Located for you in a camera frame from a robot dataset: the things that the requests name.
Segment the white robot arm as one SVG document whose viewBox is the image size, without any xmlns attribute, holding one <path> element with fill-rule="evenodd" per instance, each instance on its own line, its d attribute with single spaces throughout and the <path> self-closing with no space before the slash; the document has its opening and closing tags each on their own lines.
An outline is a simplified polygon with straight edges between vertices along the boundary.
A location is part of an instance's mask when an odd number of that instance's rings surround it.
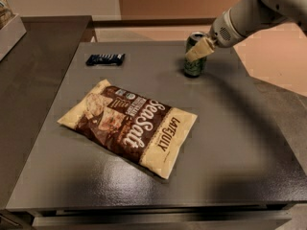
<svg viewBox="0 0 307 230">
<path fill-rule="evenodd" d="M 201 38 L 185 58 L 193 62 L 207 57 L 216 47 L 230 48 L 288 20 L 307 35 L 307 0 L 240 0 L 214 20 L 208 36 Z"/>
</svg>

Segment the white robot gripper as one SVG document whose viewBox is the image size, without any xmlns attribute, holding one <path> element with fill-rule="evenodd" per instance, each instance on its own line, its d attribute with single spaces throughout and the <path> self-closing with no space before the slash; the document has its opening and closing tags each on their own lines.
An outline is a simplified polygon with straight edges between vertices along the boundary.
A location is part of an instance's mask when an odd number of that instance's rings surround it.
<svg viewBox="0 0 307 230">
<path fill-rule="evenodd" d="M 236 9 L 224 11 L 218 16 L 209 30 L 210 37 L 202 37 L 186 53 L 185 58 L 189 62 L 207 57 L 215 51 L 215 46 L 230 48 L 241 42 L 244 37 L 239 33 L 236 24 L 240 14 Z"/>
</svg>

